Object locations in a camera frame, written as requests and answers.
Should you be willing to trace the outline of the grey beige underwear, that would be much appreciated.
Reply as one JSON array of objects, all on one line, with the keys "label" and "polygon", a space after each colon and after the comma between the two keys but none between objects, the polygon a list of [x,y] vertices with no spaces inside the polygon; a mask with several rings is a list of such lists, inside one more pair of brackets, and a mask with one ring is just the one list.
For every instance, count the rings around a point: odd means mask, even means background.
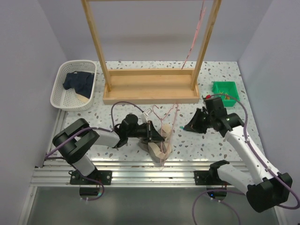
[{"label": "grey beige underwear", "polygon": [[172,136],[172,128],[169,124],[163,124],[160,132],[162,133],[162,137],[165,139],[164,142],[149,142],[146,143],[142,139],[139,140],[138,146],[147,152],[152,160],[156,163],[163,164],[172,153],[171,147],[171,136]]}]

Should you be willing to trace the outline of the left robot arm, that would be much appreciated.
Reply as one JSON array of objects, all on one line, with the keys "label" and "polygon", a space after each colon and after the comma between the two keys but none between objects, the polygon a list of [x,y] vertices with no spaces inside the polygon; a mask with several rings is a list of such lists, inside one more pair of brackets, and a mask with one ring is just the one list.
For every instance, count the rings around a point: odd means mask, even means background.
[{"label": "left robot arm", "polygon": [[112,131],[90,127],[85,119],[78,119],[58,133],[52,140],[55,149],[81,175],[81,179],[92,184],[97,180],[95,165],[86,156],[87,151],[96,143],[110,148],[120,148],[129,138],[139,138],[146,143],[161,143],[165,139],[154,128],[152,121],[138,123],[138,117],[128,114]]}]

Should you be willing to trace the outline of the navy blue underwear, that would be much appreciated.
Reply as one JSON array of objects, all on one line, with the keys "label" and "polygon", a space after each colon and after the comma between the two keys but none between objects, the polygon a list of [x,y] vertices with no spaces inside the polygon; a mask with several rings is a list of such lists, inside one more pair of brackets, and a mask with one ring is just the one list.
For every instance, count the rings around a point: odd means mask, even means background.
[{"label": "navy blue underwear", "polygon": [[65,90],[74,89],[76,97],[83,103],[87,103],[91,97],[94,83],[94,73],[74,71],[67,73],[63,87]]}]

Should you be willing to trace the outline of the green clothespin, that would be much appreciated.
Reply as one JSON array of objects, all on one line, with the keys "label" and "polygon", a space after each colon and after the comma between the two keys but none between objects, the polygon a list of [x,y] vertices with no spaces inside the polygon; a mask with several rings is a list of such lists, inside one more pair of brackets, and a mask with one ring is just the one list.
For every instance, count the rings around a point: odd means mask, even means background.
[{"label": "green clothespin", "polygon": [[225,95],[225,100],[230,100],[230,96],[228,94]]}]

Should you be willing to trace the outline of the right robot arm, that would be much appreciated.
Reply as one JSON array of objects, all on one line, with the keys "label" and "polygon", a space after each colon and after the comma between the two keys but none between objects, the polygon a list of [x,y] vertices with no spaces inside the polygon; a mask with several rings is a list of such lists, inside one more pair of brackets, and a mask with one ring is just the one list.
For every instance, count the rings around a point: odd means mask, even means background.
[{"label": "right robot arm", "polygon": [[219,184],[222,181],[236,187],[246,195],[256,212],[274,206],[282,207],[292,192],[293,180],[288,173],[281,173],[255,146],[247,132],[247,120],[236,113],[228,114],[219,94],[207,96],[205,106],[197,109],[185,131],[204,134],[212,128],[219,132],[238,153],[248,169],[248,174],[234,168],[226,160],[210,165],[207,181]]}]

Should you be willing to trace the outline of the pink wire hanger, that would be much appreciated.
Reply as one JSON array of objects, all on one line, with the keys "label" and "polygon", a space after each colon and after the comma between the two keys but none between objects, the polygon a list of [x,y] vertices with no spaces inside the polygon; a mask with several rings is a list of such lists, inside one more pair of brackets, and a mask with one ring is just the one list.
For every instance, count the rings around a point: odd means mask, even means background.
[{"label": "pink wire hanger", "polygon": [[192,41],[192,44],[191,44],[191,47],[190,47],[190,50],[185,58],[185,61],[184,63],[182,64],[182,67],[181,67],[181,70],[184,68],[194,46],[195,46],[195,43],[196,43],[196,40],[197,40],[197,37],[198,37],[198,34],[199,34],[199,31],[201,29],[201,26],[202,26],[202,22],[203,22],[203,18],[205,16],[205,12],[206,12],[206,7],[204,6],[205,5],[205,0],[202,1],[202,5],[201,5],[201,10],[200,10],[200,14],[199,14],[199,20],[198,20],[198,23],[197,23],[197,26],[196,26],[196,29],[195,29],[195,34],[194,34],[194,37],[193,37],[193,41]]}]

